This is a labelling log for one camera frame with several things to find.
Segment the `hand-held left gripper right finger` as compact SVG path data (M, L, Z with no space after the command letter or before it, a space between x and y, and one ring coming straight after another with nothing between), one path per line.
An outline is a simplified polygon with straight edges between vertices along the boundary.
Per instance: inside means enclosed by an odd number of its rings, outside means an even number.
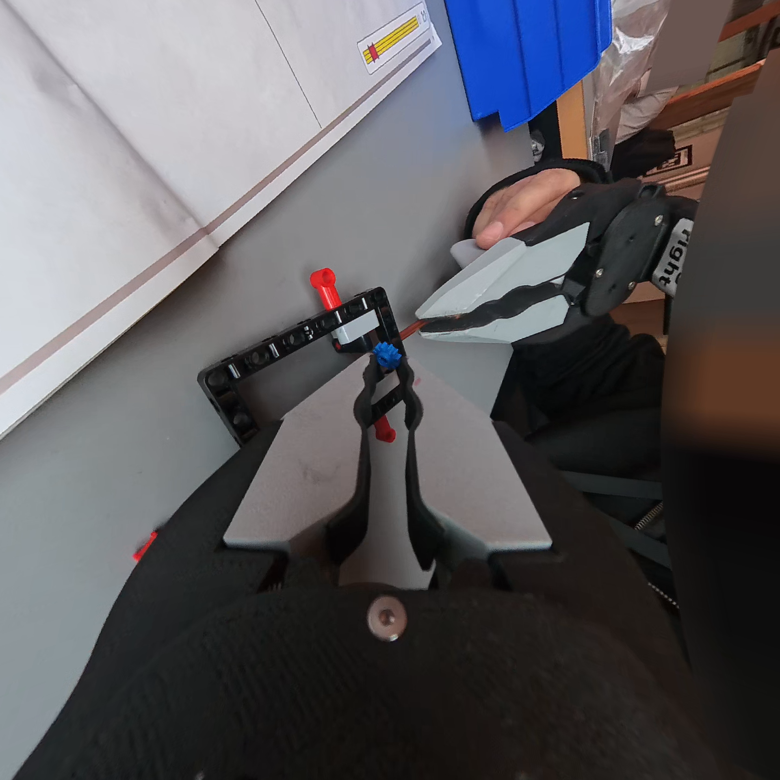
M490 416L416 360L396 370L408 431L409 539L423 570L552 541Z

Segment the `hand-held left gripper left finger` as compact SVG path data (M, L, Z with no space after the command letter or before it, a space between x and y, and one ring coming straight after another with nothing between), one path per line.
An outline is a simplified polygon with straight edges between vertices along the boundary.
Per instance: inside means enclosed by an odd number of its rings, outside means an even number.
M363 541L375 356L361 356L284 416L224 534L231 548L342 564Z

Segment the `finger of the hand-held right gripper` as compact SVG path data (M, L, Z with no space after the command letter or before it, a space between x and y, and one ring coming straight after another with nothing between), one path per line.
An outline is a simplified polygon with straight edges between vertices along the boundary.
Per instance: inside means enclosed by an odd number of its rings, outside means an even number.
M585 222L534 246L521 239L502 239L432 294L416 317L469 314L515 288L559 282L584 249L589 228Z
M512 344L561 325L570 301L551 282L520 286L464 314L433 317L422 337L441 342Z

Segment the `black lego frame assembly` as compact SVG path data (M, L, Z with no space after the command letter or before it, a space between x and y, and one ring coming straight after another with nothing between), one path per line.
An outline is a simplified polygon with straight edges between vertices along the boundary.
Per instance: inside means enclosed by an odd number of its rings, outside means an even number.
M222 358L197 376L198 385L239 447L260 430L239 384L269 366L322 338L329 338L340 355L372 354L379 342L390 342L405 356L384 288L371 288L343 302L336 289L336 274L330 268L314 271L310 284L324 304L323 311Z

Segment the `lego instruction booklet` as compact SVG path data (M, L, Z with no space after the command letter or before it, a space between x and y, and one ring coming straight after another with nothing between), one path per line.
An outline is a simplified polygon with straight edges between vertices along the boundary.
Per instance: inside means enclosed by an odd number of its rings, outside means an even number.
M2 2L2 436L441 45L425 2Z

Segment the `person's right hand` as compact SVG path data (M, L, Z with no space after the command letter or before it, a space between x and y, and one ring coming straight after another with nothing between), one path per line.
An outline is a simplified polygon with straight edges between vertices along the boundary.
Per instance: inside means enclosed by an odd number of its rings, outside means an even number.
M547 169L490 194L465 228L466 239L490 249L502 239L545 220L557 204L581 184L568 169Z

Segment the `wooden table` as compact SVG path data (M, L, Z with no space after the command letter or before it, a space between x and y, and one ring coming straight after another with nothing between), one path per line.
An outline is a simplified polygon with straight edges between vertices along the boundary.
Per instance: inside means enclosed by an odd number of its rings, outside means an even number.
M564 92L555 102L558 116L561 156L590 159L590 141L583 80Z

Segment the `wooden shelving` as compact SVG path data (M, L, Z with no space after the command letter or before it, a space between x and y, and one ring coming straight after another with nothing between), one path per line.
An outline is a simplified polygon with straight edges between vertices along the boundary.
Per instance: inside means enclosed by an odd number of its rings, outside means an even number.
M772 32L775 29L774 25L778 20L778 15L779 2L766 2L746 15L728 21L721 30L717 47L720 47L724 42L755 31L762 25L765 25ZM717 79L683 89L650 123L650 128L670 130L729 108L736 98L753 92L764 63L763 58L758 58L754 63L730 73L723 73Z

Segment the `clear plastic bag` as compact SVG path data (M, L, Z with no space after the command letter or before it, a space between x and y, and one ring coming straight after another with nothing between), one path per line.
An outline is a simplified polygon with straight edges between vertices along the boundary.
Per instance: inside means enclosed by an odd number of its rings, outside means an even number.
M591 152L610 166L615 145L658 117L680 87L707 73L730 1L614 1L612 41L592 73Z

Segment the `blue plastic bin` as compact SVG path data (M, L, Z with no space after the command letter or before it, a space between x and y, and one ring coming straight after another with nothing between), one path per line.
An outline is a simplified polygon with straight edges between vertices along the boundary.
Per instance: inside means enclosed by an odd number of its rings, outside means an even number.
M612 39L610 1L447 1L473 121L527 123L595 70Z

